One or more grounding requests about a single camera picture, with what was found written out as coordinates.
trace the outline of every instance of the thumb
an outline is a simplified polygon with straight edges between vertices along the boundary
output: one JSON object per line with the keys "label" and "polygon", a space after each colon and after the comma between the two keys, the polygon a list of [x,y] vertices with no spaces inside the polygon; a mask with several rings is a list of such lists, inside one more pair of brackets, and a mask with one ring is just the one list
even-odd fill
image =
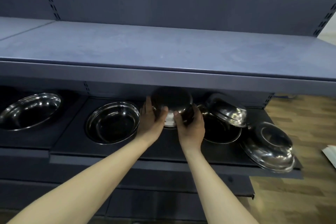
{"label": "thumb", "polygon": [[174,119],[178,129],[184,127],[182,116],[178,111],[174,111]]}
{"label": "thumb", "polygon": [[160,112],[160,115],[159,115],[159,118],[157,119],[157,121],[159,123],[165,123],[167,114],[168,114],[168,107],[165,106],[165,107],[162,108],[162,110]]}

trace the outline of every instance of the white object on floor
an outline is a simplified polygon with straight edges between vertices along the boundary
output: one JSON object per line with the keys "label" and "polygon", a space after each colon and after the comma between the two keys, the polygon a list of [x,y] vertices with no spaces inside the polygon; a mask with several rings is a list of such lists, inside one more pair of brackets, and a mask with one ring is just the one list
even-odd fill
{"label": "white object on floor", "polygon": [[334,168],[336,168],[336,146],[328,145],[326,148],[322,150],[322,152],[333,164]]}

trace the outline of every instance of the forearm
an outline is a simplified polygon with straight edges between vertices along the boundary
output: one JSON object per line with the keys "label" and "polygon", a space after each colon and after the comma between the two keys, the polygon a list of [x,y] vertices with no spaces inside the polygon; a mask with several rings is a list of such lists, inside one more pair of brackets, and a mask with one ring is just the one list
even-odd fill
{"label": "forearm", "polygon": [[200,150],[184,151],[209,224],[257,224]]}
{"label": "forearm", "polygon": [[9,223],[87,223],[148,147],[145,140],[134,139],[31,203]]}

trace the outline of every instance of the stainless steel bowl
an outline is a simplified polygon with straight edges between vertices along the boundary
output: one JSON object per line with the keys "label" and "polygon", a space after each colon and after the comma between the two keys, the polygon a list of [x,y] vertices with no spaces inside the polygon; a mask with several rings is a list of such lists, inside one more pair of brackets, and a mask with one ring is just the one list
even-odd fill
{"label": "stainless steel bowl", "polygon": [[192,108],[193,97],[183,88],[160,87],[153,92],[151,101],[156,116],[160,114],[163,107],[168,107],[169,112],[165,120],[165,128],[176,128],[174,111],[178,111],[181,114],[185,123],[192,120],[194,116]]}
{"label": "stainless steel bowl", "polygon": [[246,127],[247,110],[236,99],[222,93],[214,93],[207,99],[205,105],[221,120],[236,127]]}
{"label": "stainless steel bowl", "polygon": [[242,128],[235,127],[212,113],[210,113],[203,104],[197,106],[201,111],[204,119],[205,135],[204,139],[218,144],[228,144],[236,141],[241,133]]}
{"label": "stainless steel bowl", "polygon": [[42,124],[52,117],[61,103],[61,97],[52,93],[20,99],[0,113],[0,128],[17,131]]}
{"label": "stainless steel bowl", "polygon": [[285,132],[268,122],[250,127],[249,130],[250,135],[241,142],[241,146],[257,165],[275,173],[293,170],[293,145]]}
{"label": "stainless steel bowl", "polygon": [[139,120],[140,113],[131,103],[110,103],[99,107],[88,117],[85,131],[96,143],[118,143],[136,133]]}

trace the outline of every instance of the person's right hand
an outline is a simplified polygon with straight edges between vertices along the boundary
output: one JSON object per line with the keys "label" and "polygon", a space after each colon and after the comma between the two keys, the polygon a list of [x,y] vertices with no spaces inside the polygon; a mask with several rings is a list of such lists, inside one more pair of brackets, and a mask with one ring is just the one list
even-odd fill
{"label": "person's right hand", "polygon": [[201,111],[193,104],[194,120],[187,127],[183,124],[181,114],[174,111],[174,118],[177,124],[178,138],[184,153],[191,150],[201,150],[201,143],[204,138],[204,120]]}

